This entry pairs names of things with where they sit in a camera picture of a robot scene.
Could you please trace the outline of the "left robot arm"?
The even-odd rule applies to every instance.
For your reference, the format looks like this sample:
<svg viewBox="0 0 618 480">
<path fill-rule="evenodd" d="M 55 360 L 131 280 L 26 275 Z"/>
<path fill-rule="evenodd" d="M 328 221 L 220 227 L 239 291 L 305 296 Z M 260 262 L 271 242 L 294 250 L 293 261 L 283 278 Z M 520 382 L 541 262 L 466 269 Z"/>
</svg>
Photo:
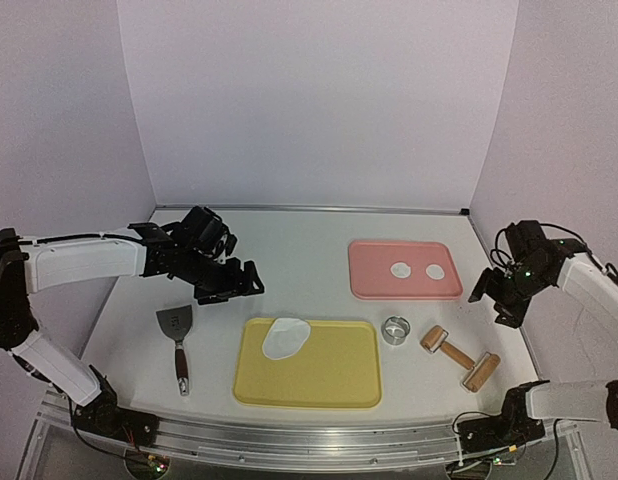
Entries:
<svg viewBox="0 0 618 480">
<path fill-rule="evenodd" d="M 125 229 L 51 237 L 0 230 L 0 350 L 31 377 L 68 401 L 77 433 L 148 447 L 155 442 L 156 415 L 120 405 L 115 388 L 73 348 L 52 337 L 43 314 L 64 313 L 53 326 L 86 327 L 95 295 L 89 286 L 122 278 L 177 279 L 193 289 L 200 306 L 261 295 L 265 286 L 254 261 L 233 254 L 237 237 L 214 211 L 195 206 L 164 225 L 131 223 Z"/>
</svg>

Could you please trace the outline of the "white dough lump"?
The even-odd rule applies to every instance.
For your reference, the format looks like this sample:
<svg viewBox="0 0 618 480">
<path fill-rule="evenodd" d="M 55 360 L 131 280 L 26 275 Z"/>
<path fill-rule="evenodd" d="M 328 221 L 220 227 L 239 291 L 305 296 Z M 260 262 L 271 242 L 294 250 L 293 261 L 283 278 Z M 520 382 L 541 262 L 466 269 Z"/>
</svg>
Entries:
<svg viewBox="0 0 618 480">
<path fill-rule="evenodd" d="M 296 355 L 311 335 L 311 325 L 298 318 L 277 318 L 262 343 L 262 352 L 270 360 Z"/>
</svg>

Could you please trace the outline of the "yellow plastic tray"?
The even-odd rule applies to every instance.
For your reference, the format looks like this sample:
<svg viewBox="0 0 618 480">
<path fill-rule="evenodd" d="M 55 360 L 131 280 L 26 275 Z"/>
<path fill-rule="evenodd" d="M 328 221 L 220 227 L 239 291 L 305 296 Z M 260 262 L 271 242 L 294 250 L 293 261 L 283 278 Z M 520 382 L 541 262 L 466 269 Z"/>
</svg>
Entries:
<svg viewBox="0 0 618 480">
<path fill-rule="evenodd" d="M 362 410 L 382 399 L 376 329 L 365 321 L 305 320 L 302 349 L 270 360 L 262 343 L 274 318 L 246 322 L 233 383 L 234 398 L 259 407 Z"/>
</svg>

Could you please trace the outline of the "wooden double-ended rolling pin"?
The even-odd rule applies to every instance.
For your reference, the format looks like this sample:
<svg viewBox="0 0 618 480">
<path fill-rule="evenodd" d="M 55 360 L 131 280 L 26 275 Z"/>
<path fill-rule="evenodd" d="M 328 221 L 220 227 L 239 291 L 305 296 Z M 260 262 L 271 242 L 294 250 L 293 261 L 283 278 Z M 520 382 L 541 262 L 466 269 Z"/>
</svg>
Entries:
<svg viewBox="0 0 618 480">
<path fill-rule="evenodd" d="M 500 366 L 497 354 L 485 352 L 479 359 L 471 358 L 448 341 L 449 332 L 440 325 L 433 326 L 420 340 L 421 347 L 430 354 L 441 352 L 462 367 L 466 376 L 462 386 L 470 393 L 478 393 Z"/>
</svg>

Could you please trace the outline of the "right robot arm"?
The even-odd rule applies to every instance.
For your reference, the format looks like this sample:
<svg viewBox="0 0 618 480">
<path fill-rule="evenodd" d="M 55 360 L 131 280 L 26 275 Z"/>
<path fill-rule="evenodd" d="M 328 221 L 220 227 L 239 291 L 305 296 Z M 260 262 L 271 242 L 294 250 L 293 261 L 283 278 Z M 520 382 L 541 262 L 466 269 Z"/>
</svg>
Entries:
<svg viewBox="0 0 618 480">
<path fill-rule="evenodd" d="M 538 377 L 508 388 L 494 412 L 455 419 L 462 452 L 540 440 L 555 421 L 618 436 L 618 269 L 574 231 L 537 220 L 500 229 L 489 259 L 469 300 L 522 334 Z"/>
</svg>

